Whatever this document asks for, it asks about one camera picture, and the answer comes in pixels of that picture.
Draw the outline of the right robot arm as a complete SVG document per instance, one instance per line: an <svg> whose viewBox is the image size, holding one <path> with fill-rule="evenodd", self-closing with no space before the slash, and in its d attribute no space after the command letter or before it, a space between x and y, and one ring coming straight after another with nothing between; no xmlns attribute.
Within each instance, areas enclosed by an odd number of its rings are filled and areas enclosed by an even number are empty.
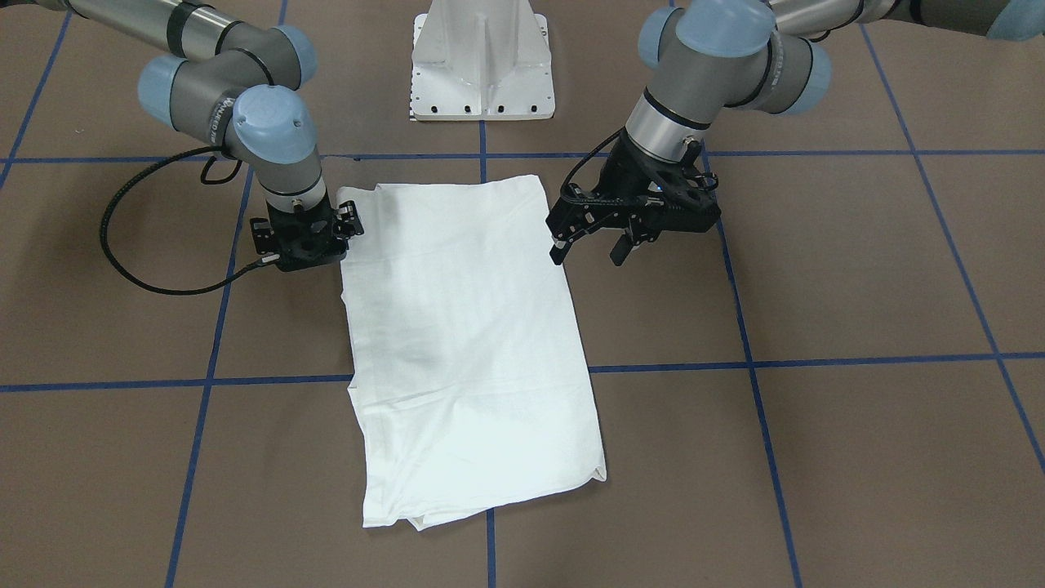
<svg viewBox="0 0 1045 588"><path fill-rule="evenodd" d="M258 29L191 1L44 1L162 50L140 75L140 104L171 130L253 168L268 216L251 221L265 263L284 272L339 263L363 232L352 203L332 202L314 119L299 89L318 67L291 25Z"/></svg>

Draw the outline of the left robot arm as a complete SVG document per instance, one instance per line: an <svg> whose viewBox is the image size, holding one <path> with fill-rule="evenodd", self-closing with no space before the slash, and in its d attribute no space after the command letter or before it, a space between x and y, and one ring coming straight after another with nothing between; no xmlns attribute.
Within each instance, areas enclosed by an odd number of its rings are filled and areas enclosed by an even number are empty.
<svg viewBox="0 0 1045 588"><path fill-rule="evenodd" d="M593 189L566 179L545 217L551 260L580 238L620 232L613 265L664 232L719 222L718 178L698 165L725 109L774 116L820 103L833 75L822 38L854 24L902 21L927 29L1022 42L1043 33L1041 1L691 1L653 11L638 33L652 71L627 122L603 142Z"/></svg>

